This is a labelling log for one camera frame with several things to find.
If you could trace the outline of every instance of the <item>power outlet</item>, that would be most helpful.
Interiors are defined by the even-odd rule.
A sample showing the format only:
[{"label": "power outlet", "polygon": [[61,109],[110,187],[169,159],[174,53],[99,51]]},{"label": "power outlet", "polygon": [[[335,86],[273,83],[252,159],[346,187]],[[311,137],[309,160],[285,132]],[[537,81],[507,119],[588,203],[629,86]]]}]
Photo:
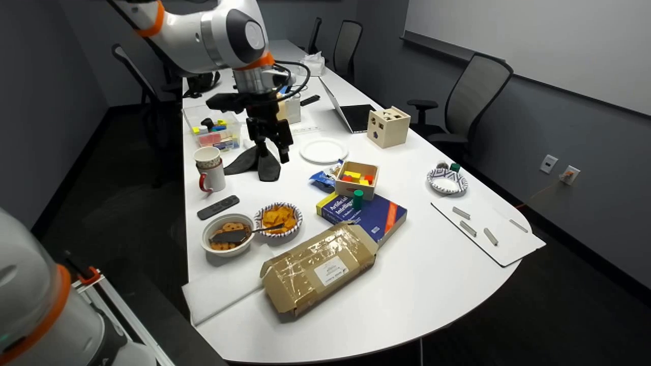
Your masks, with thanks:
[{"label": "power outlet", "polygon": [[558,156],[545,154],[545,159],[542,162],[542,171],[550,175],[550,171],[554,168],[555,162],[558,162]]},{"label": "power outlet", "polygon": [[573,186],[577,183],[577,178],[580,175],[583,171],[573,164],[567,164],[566,171],[558,178],[561,180],[563,186]]}]

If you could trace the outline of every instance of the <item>dark floor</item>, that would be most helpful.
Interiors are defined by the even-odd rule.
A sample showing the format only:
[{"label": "dark floor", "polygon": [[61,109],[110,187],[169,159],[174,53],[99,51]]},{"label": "dark floor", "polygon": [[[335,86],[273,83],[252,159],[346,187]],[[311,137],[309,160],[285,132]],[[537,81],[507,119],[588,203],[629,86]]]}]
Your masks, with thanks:
[{"label": "dark floor", "polygon": [[[182,305],[182,164],[153,189],[156,154],[137,114],[122,113],[99,132],[42,242],[56,258],[68,249],[99,265],[129,257]],[[423,339],[423,365],[651,365],[651,307],[610,276],[539,232],[547,246],[523,260],[489,304]],[[420,342],[335,365],[420,365]]]}]

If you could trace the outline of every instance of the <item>curved table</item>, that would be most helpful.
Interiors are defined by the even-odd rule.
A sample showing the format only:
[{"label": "curved table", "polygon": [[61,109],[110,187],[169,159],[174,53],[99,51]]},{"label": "curved table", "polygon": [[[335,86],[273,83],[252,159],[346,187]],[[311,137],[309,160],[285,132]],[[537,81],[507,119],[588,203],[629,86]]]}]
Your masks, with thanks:
[{"label": "curved table", "polygon": [[[273,43],[273,51],[285,57],[301,55],[299,49],[284,40]],[[323,81],[346,104],[371,102],[331,72],[326,72]],[[222,91],[230,86],[233,76],[222,74]],[[202,194],[193,166],[196,145],[186,129],[189,280],[202,279],[218,266],[205,257],[200,244],[205,221],[200,221],[196,211],[233,194],[243,201],[229,211],[255,215],[273,201],[290,201],[301,209],[304,227],[299,237],[290,244],[270,246],[275,255],[327,227],[327,221],[316,213],[316,203],[323,194],[309,186],[309,175],[323,166],[311,164],[299,154],[299,151],[313,141],[335,141],[350,151],[348,159],[378,164],[376,194],[406,205],[410,215],[403,227],[380,249],[376,265],[368,272],[304,318],[295,322],[281,320],[265,294],[256,292],[202,323],[197,328],[200,334],[230,362],[322,362],[393,348],[441,330],[477,310],[501,288],[520,266],[520,262],[507,268],[498,266],[432,207],[432,201],[443,198],[429,192],[425,178],[437,162],[449,162],[446,154],[413,132],[410,132],[406,145],[393,148],[376,147],[364,132],[348,134],[318,79],[309,81],[304,98],[311,93],[319,93],[322,99],[304,109],[304,120],[291,127],[295,145],[291,147],[291,160],[284,164],[277,183],[261,183],[256,173],[245,173],[229,178],[227,189],[218,196]],[[202,99],[186,102],[189,122],[196,124],[208,114],[215,113],[208,113]],[[236,154],[238,153],[227,153],[225,160],[230,162]],[[470,173],[465,173],[465,178],[468,181],[468,194],[459,198],[461,203],[483,200],[486,205],[501,209],[529,227],[529,221],[502,198]]]}]

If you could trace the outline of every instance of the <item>white robot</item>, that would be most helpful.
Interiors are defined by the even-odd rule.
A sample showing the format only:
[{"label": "white robot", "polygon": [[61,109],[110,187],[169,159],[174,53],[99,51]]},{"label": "white robot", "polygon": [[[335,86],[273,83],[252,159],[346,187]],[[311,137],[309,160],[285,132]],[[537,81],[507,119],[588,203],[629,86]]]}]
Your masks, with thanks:
[{"label": "white robot", "polygon": [[[235,67],[238,93],[229,104],[246,109],[251,139],[245,160],[270,166],[265,139],[288,160],[291,134],[277,122],[277,96],[262,79],[273,57],[255,0],[222,0],[214,11],[169,15],[160,0],[110,0],[110,4],[186,74],[208,74],[218,65]],[[154,365],[76,288],[71,275],[56,265],[16,219],[0,209],[0,365],[85,366]]]}]

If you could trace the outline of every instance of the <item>wooden cube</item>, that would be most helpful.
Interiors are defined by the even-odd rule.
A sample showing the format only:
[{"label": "wooden cube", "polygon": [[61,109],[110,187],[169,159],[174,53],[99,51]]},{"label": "wooden cube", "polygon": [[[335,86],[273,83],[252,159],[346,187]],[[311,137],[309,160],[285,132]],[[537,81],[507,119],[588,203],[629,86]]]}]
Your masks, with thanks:
[{"label": "wooden cube", "polygon": [[406,145],[411,116],[394,106],[368,114],[366,137],[382,148]]}]

